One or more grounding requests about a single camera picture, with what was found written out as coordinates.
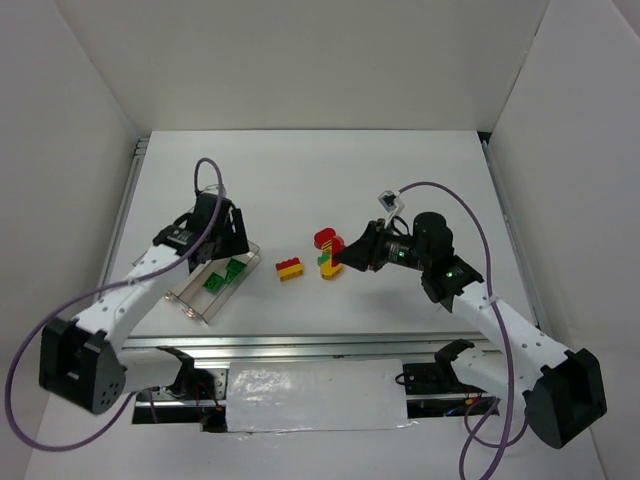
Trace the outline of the green square lego brick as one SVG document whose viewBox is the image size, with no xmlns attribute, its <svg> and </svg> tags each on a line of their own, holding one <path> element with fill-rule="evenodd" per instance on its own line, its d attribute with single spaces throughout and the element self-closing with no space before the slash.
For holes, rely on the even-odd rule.
<svg viewBox="0 0 640 480">
<path fill-rule="evenodd" d="M 330 253 L 323 253 L 322 255 L 320 255 L 317 258 L 317 265 L 319 267 L 321 267 L 323 264 L 325 264 L 326 262 L 330 262 L 331 261 L 331 254 Z"/>
</svg>

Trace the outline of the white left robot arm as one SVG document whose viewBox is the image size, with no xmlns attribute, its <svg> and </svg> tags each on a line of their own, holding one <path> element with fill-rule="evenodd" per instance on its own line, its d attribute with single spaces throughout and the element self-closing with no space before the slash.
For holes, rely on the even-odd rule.
<svg viewBox="0 0 640 480">
<path fill-rule="evenodd" d="M 249 250 L 241 209 L 202 192 L 192 211 L 162 229 L 116 288 L 71 320 L 54 318 L 41 336 L 39 384 L 100 415 L 124 393 L 165 388 L 179 399 L 210 395 L 214 376 L 190 355 L 161 345 L 137 354 L 122 348 L 138 323 L 198 266 Z"/>
</svg>

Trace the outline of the green curved lego brick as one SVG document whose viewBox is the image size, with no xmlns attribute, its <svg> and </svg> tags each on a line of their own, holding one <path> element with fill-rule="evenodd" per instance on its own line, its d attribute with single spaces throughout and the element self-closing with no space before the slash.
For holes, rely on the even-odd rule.
<svg viewBox="0 0 640 480">
<path fill-rule="evenodd" d="M 203 284 L 206 291 L 215 294 L 225 285 L 225 278 L 217 273 L 211 273 Z"/>
</svg>

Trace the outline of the green sloped lego brick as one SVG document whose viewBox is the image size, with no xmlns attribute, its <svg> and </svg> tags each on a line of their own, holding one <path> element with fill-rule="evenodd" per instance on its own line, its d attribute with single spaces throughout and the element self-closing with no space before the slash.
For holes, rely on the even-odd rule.
<svg viewBox="0 0 640 480">
<path fill-rule="evenodd" d="M 225 283 L 231 284 L 246 268 L 246 264 L 235 258 L 231 258 L 225 268 Z"/>
</svg>

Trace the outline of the yellow black striped lego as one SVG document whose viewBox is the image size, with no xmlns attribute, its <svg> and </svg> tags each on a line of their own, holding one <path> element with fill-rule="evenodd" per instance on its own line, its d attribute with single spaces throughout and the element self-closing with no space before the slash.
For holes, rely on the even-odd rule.
<svg viewBox="0 0 640 480">
<path fill-rule="evenodd" d="M 330 240 L 326 241 L 326 242 L 322 245 L 321 250 L 322 250 L 322 254 L 323 254 L 323 253 L 330 253 L 330 254 L 331 254 L 331 257 L 332 257 L 332 251 L 333 251 L 333 239 L 330 239 Z"/>
</svg>

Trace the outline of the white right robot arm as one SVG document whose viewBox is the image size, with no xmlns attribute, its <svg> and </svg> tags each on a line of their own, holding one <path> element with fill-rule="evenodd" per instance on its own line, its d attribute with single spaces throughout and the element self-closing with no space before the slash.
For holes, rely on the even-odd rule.
<svg viewBox="0 0 640 480">
<path fill-rule="evenodd" d="M 498 362 L 467 340 L 438 351 L 437 362 L 461 384 L 495 397 L 512 394 L 515 407 L 546 445 L 563 448 L 606 414 L 597 358 L 585 348 L 571 351 L 489 294 L 487 277 L 455 254 L 453 233 L 442 215 L 417 215 L 410 235 L 397 235 L 384 220 L 372 220 L 358 240 L 334 257 L 362 272 L 387 264 L 419 271 L 428 298 L 512 357 L 514 372 L 501 372 Z"/>
</svg>

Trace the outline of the yellow oval lego brick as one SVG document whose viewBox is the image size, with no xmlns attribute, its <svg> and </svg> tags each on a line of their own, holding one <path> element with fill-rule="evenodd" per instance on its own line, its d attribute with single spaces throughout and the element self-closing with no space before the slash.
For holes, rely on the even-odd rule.
<svg viewBox="0 0 640 480">
<path fill-rule="evenodd" d="M 334 265 L 331 260 L 328 260 L 321 264 L 320 266 L 320 275 L 323 280 L 333 280 L 337 277 L 342 271 L 342 265 L 336 264 Z"/>
</svg>

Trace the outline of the red curved lego brick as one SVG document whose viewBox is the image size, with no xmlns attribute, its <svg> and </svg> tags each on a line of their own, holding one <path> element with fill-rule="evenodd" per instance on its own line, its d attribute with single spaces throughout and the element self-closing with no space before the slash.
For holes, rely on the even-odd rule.
<svg viewBox="0 0 640 480">
<path fill-rule="evenodd" d="M 331 239 L 331 255 L 335 256 L 345 247 L 345 242 L 340 236 L 334 236 Z"/>
</svg>

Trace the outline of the red oval lego brick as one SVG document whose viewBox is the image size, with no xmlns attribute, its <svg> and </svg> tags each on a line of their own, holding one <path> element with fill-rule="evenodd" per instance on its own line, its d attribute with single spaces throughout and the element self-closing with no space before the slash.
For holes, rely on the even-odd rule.
<svg viewBox="0 0 640 480">
<path fill-rule="evenodd" d="M 330 242 L 334 238 L 335 235 L 336 235 L 336 232 L 331 227 L 326 227 L 326 228 L 318 231 L 314 235 L 314 246 L 317 249 L 322 249 L 323 245 L 325 243 L 327 243 L 327 242 Z"/>
</svg>

